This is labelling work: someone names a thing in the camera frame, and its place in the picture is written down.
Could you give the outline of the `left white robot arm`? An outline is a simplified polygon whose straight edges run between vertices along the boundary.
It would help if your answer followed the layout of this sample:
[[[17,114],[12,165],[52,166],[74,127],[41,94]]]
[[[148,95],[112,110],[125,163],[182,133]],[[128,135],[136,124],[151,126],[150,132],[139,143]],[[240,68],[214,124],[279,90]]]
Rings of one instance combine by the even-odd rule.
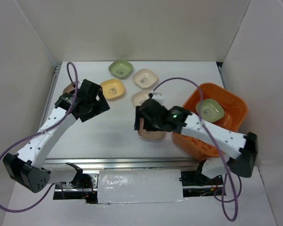
[[[110,107],[102,87],[83,80],[77,93],[64,93],[55,103],[50,116],[33,137],[16,154],[6,154],[3,163],[9,176],[33,193],[40,192],[47,184],[67,182],[73,188],[83,184],[83,170],[77,165],[45,164],[48,154],[77,120],[85,122]]]

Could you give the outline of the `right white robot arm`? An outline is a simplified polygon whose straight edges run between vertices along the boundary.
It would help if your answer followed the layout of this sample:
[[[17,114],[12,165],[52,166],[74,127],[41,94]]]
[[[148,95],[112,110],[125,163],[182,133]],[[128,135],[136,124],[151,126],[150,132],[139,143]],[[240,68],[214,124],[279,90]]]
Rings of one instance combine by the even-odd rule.
[[[193,137],[220,150],[220,157],[205,160],[196,172],[200,184],[230,172],[242,178],[252,176],[258,154],[258,137],[252,132],[241,134],[226,130],[182,107],[166,109],[154,99],[147,99],[135,108],[134,129],[140,128]]]

